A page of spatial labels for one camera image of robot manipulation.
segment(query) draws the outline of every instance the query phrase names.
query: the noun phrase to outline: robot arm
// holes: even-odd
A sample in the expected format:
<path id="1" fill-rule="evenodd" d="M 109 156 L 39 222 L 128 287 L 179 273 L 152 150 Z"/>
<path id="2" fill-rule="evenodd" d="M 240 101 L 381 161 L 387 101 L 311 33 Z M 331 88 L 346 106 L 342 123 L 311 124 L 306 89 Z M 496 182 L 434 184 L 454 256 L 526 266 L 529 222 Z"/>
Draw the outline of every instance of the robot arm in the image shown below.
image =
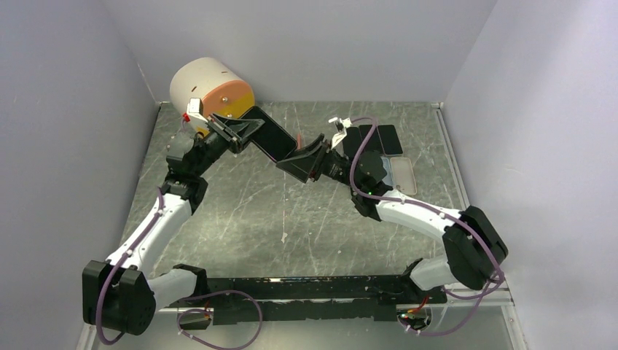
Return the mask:
<path id="1" fill-rule="evenodd" d="M 366 152 L 360 166 L 352 169 L 351 160 L 339 155 L 320 135 L 314 142 L 297 149 L 296 141 L 258 107 L 240 119 L 216 115 L 203 116 L 201 100 L 192 98 L 184 118 L 196 130 L 193 139 L 175 138 L 168 147 L 168 175 L 161 187 L 162 205 L 156 203 L 129 239 L 105 262 L 91 261 L 82 274 L 83 317 L 95 324 L 97 302 L 104 297 L 101 324 L 121 332 L 139 335 L 148 327 L 155 311 L 182 298 L 209 293 L 206 271 L 188 265 L 174 266 L 170 272 L 147 279 L 164 248 L 200 205 L 208 184 L 201 175 L 227 150 L 242 152 L 249 142 L 258 146 L 277 168 L 302 182 L 316 181 L 321 175 L 379 198 L 400 198 L 401 202 L 365 198 L 353 192 L 352 201 L 359 213 L 377 221 L 393 222 L 444 242 L 446 254 L 419 259 L 408 266 L 403 278 L 422 295 L 437 286 L 460 282 L 471 289 L 482 289 L 493 273 L 493 265 L 478 243 L 456 222 L 465 222 L 490 247 L 498 263 L 508 250 L 480 209 L 446 209 L 420 202 L 381 182 L 386 175 L 378 153 Z M 338 133 L 333 143 L 345 137 L 349 121 L 335 121 Z M 109 280 L 109 288 L 103 288 Z"/>

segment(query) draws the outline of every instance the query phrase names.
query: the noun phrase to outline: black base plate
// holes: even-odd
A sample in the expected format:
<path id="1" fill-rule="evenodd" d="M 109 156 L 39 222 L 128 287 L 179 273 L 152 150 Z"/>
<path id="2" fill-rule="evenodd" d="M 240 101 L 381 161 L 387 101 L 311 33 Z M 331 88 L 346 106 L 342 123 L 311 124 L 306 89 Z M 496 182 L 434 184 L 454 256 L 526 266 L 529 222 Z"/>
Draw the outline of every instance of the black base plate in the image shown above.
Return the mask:
<path id="1" fill-rule="evenodd" d="M 370 318 L 393 321 L 398 304 L 446 303 L 439 288 L 409 292 L 400 275 L 208 279 L 211 292 L 240 290 L 259 300 L 265 321 Z M 172 307 L 195 307 L 185 302 Z M 255 306 L 238 295 L 214 297 L 214 325 L 254 322 Z"/>

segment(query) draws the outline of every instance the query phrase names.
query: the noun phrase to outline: purple tube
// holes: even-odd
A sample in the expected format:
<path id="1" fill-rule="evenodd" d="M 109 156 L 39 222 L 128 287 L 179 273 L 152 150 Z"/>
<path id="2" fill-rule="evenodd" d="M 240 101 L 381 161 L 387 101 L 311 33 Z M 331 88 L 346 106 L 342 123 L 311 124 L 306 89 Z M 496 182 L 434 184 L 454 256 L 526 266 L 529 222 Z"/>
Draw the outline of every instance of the purple tube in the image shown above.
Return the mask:
<path id="1" fill-rule="evenodd" d="M 206 298 L 210 298 L 210 297 L 214 297 L 217 295 L 222 295 L 222 294 L 239 294 L 244 296 L 245 298 L 249 299 L 257 308 L 257 313 L 259 315 L 259 324 L 257 326 L 257 331 L 255 332 L 253 338 L 249 339 L 248 342 L 246 342 L 244 345 L 242 346 L 238 346 L 235 348 L 223 348 L 221 346 L 217 346 L 214 344 L 211 344 L 205 340 L 202 340 L 198 337 L 195 337 L 191 334 L 189 334 L 186 330 L 183 330 L 182 327 L 180 326 L 180 320 L 184 315 L 187 314 L 210 314 L 208 311 L 203 310 L 201 308 L 192 308 L 190 310 L 186 310 L 185 312 L 183 312 L 182 314 L 178 315 L 178 318 L 176 319 L 176 326 L 178 326 L 178 331 L 179 334 L 182 334 L 186 337 L 188 337 L 191 340 L 197 341 L 200 344 L 206 345 L 208 347 L 211 347 L 212 349 L 216 349 L 216 350 L 241 350 L 246 348 L 247 346 L 250 346 L 256 339 L 257 336 L 259 335 L 259 332 L 262 330 L 262 323 L 264 321 L 263 319 L 263 315 L 262 315 L 262 309 L 259 307 L 259 304 L 257 303 L 257 300 L 253 299 L 252 296 L 250 296 L 249 294 L 245 293 L 245 292 L 241 292 L 239 290 L 222 290 L 221 292 L 214 292 L 214 293 L 210 293 L 210 294 L 206 294 L 206 295 L 199 295 L 197 297 L 186 297 L 183 298 L 182 300 L 199 300 L 199 299 L 206 299 Z"/>
<path id="2" fill-rule="evenodd" d="M 489 284 L 486 284 L 485 288 L 483 289 L 483 292 L 487 292 L 488 287 L 489 287 Z M 481 304 L 481 300 L 482 300 L 482 297 L 477 298 L 477 302 L 474 303 L 474 306 L 472 306 L 472 309 L 470 309 L 470 312 L 455 327 L 449 330 L 445 330 L 444 332 L 423 332 L 421 331 L 418 334 L 422 335 L 423 337 L 442 337 L 444 335 L 449 335 L 449 334 L 457 332 L 466 323 L 468 323 L 468 321 L 474 316 L 475 313 L 477 313 L 479 309 L 479 305 Z"/>
<path id="3" fill-rule="evenodd" d="M 131 250 L 131 251 L 135 250 L 135 248 L 141 243 L 141 241 L 144 240 L 144 237 L 146 237 L 148 232 L 150 232 L 150 230 L 155 226 L 155 223 L 157 222 L 159 217 L 161 217 L 160 211 L 163 210 L 163 195 L 161 194 L 161 189 L 159 188 L 157 188 L 157 198 L 159 202 L 159 210 L 157 210 L 157 212 L 154 213 L 148 225 L 144 228 L 143 231 L 141 231 L 139 236 L 135 239 L 135 241 L 133 241 L 133 243 L 127 248 L 127 250 Z M 98 295 L 97 309 L 96 309 L 96 314 L 95 314 L 95 325 L 97 329 L 98 339 L 101 341 L 102 344 L 105 344 L 105 345 L 115 344 L 125 334 L 124 332 L 121 332 L 116 338 L 111 339 L 111 340 L 105 338 L 105 335 L 103 334 L 102 321 L 103 321 L 103 302 L 105 301 L 105 294 L 107 293 L 107 289 L 109 288 L 109 285 L 112 283 L 112 279 L 114 278 L 114 275 L 116 274 L 120 266 L 122 266 L 122 264 L 125 263 L 127 258 L 129 258 L 129 255 L 127 254 L 127 252 L 122 253 L 122 256 L 120 257 L 120 259 L 118 259 L 118 262 L 112 268 L 112 271 L 109 272 L 109 275 L 105 279 L 105 282 L 103 283 L 103 287 L 101 288 L 101 293 Z"/>

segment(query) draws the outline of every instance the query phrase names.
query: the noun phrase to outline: gray metal floor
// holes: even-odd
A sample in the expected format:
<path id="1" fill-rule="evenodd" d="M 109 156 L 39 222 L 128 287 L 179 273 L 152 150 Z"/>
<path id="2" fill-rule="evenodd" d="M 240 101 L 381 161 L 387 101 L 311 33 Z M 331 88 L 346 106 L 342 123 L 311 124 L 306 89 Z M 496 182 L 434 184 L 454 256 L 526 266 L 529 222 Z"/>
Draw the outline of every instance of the gray metal floor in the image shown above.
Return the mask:
<path id="1" fill-rule="evenodd" d="M 461 208 L 445 140 L 430 104 L 390 102 L 277 102 L 260 104 L 290 134 L 314 140 L 332 136 L 331 117 L 373 115 L 394 124 L 412 160 L 417 199 Z M 144 161 L 124 238 L 155 200 L 167 172 L 165 145 L 180 115 L 163 104 Z M 256 147 L 224 155 L 205 174 L 208 192 L 155 266 L 203 267 L 211 277 L 328 276 L 400 273 L 419 257 L 441 254 L 440 245 L 405 227 L 361 217 L 349 189 L 323 176 L 302 184 L 275 168 Z"/>
<path id="2" fill-rule="evenodd" d="M 447 312 L 438 331 L 449 330 L 469 310 L 453 308 Z M 139 336 L 126 335 L 114 350 L 205 350 L 204 345 L 178 335 L 176 314 L 157 314 Z M 214 326 L 190 333 L 217 346 L 244 344 L 257 330 L 257 322 L 233 326 Z M 94 349 L 109 349 L 98 345 Z M 480 308 L 458 332 L 445 337 L 418 337 L 404 332 L 397 322 L 374 322 L 371 319 L 321 319 L 265 322 L 262 331 L 247 349 L 250 350 L 511 350 L 513 349 L 500 308 Z"/>

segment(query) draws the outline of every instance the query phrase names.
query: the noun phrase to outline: black plastic bracket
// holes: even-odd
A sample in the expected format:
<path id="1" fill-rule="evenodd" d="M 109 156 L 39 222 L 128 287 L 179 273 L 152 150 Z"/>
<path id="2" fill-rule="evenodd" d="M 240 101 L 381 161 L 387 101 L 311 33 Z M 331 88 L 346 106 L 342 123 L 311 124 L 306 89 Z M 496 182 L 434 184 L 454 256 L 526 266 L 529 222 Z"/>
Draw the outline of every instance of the black plastic bracket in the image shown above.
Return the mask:
<path id="1" fill-rule="evenodd" d="M 202 203 L 207 189 L 208 183 L 201 176 L 168 173 L 161 186 L 161 194 L 171 193 L 189 201 L 193 214 Z"/>
<path id="2" fill-rule="evenodd" d="M 306 183 L 309 179 L 316 181 L 321 174 L 318 172 L 319 166 L 328 152 L 329 145 L 324 141 L 324 135 L 320 134 L 307 146 L 293 151 L 285 159 L 278 161 L 276 167 L 301 182 Z"/>
<path id="3" fill-rule="evenodd" d="M 98 297 L 111 271 L 110 264 L 91 260 L 82 272 L 82 312 L 88 324 L 95 324 Z M 140 335 L 152 321 L 155 308 L 155 297 L 144 274 L 120 268 L 107 290 L 101 323 L 105 328 Z"/>
<path id="4" fill-rule="evenodd" d="M 208 286 L 208 277 L 206 275 L 205 269 L 196 268 L 195 266 L 190 266 L 190 265 L 185 265 L 185 264 L 178 264 L 178 265 L 175 265 L 173 268 L 178 268 L 180 270 L 186 270 L 186 271 L 194 273 L 197 276 L 197 279 L 195 281 L 195 289 L 193 290 L 193 294 L 191 294 L 190 297 L 206 295 L 211 292 L 211 289 Z M 201 300 L 196 300 L 195 305 L 200 304 L 200 303 L 201 303 Z"/>
<path id="5" fill-rule="evenodd" d="M 251 135 L 264 125 L 263 120 L 231 119 L 217 114 L 206 116 L 206 123 L 210 131 L 229 142 L 232 153 L 242 152 L 251 141 Z"/>
<path id="6" fill-rule="evenodd" d="M 498 264 L 504 261 L 509 250 L 481 209 L 469 206 L 461 212 L 460 220 L 479 234 Z M 453 276 L 464 286 L 481 290 L 494 272 L 494 268 L 478 242 L 460 225 L 449 227 L 442 240 Z"/>

